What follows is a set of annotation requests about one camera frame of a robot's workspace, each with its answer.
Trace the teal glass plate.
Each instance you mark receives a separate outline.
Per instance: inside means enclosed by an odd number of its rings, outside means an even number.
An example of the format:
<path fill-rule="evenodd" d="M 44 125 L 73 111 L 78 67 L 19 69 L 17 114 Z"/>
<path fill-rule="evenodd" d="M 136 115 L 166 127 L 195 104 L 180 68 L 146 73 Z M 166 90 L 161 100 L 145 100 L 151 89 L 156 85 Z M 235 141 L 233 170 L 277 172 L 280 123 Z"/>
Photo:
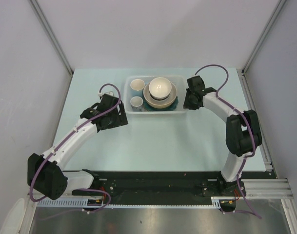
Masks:
<path fill-rule="evenodd" d="M 170 106 L 162 109 L 154 108 L 150 106 L 145 100 L 143 101 L 143 107 L 148 112 L 174 111 L 176 110 L 177 105 L 178 105 L 178 97 L 176 97 L 175 101 Z"/>

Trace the grey white mug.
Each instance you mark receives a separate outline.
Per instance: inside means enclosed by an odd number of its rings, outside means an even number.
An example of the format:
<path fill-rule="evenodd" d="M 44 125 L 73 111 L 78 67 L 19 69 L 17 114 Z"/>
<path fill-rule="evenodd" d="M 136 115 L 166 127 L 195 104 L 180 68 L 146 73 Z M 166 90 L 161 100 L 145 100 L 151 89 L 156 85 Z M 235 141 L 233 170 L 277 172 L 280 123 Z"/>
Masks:
<path fill-rule="evenodd" d="M 139 96 L 132 97 L 130 99 L 130 104 L 133 111 L 140 112 L 143 108 L 143 99 Z"/>

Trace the small white bowl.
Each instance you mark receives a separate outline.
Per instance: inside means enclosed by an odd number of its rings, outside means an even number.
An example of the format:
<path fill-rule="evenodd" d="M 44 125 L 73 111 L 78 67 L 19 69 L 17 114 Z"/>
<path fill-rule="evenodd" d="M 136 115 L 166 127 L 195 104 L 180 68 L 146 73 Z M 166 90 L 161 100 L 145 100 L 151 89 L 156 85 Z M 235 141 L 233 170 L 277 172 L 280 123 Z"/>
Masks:
<path fill-rule="evenodd" d="M 171 90 L 172 90 L 171 82 L 164 77 L 154 78 L 149 83 L 150 94 L 158 98 L 168 96 Z"/>

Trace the large cream bowl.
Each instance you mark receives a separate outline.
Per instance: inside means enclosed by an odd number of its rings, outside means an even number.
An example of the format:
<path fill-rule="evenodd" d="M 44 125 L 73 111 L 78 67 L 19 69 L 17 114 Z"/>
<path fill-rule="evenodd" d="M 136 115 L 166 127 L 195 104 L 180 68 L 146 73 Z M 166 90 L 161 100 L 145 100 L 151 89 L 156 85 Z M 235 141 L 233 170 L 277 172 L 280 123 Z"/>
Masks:
<path fill-rule="evenodd" d="M 172 86 L 172 90 L 171 90 L 168 98 L 166 98 L 165 100 L 155 100 L 150 95 L 149 85 L 146 84 L 143 89 L 143 97 L 150 106 L 152 106 L 156 109 L 167 108 L 170 105 L 172 105 L 174 103 L 175 99 L 177 98 L 176 86 L 172 82 L 171 82 L 171 86 Z"/>

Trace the floral patterned bowl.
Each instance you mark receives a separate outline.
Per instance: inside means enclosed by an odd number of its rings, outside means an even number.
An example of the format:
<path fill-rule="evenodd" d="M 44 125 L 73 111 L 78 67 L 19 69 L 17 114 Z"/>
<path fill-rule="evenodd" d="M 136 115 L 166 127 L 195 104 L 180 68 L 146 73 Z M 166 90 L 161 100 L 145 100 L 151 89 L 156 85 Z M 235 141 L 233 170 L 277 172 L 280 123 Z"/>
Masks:
<path fill-rule="evenodd" d="M 164 101 L 164 100 L 167 100 L 169 98 L 170 95 L 166 96 L 166 97 L 155 97 L 153 95 L 150 95 L 150 97 L 153 99 L 153 100 L 156 100 L 156 101 Z"/>

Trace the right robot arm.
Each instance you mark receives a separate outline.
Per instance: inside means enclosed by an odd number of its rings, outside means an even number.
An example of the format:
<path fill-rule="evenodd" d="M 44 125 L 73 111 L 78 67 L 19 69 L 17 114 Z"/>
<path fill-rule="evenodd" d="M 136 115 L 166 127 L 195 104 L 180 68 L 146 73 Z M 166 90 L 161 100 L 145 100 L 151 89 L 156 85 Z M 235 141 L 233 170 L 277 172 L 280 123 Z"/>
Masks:
<path fill-rule="evenodd" d="M 257 113 L 254 110 L 239 110 L 218 96 L 211 87 L 203 90 L 187 88 L 183 108 L 206 108 L 225 122 L 225 142 L 229 154 L 220 171 L 217 190 L 221 195 L 229 195 L 239 184 L 247 159 L 254 157 L 257 147 L 262 144 Z"/>

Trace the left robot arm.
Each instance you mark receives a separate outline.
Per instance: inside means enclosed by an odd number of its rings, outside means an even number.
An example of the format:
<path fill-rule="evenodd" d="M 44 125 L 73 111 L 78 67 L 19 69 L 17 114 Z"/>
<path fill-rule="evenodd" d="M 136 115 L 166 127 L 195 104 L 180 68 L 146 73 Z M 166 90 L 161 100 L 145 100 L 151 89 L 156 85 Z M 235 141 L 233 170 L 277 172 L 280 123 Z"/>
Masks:
<path fill-rule="evenodd" d="M 120 98 L 102 95 L 100 102 L 85 109 L 71 131 L 55 146 L 41 155 L 33 153 L 27 161 L 27 184 L 33 201 L 33 191 L 56 200 L 65 192 L 84 189 L 94 195 L 100 189 L 96 176 L 89 170 L 66 173 L 65 166 L 79 148 L 102 130 L 127 125 L 128 120 Z"/>

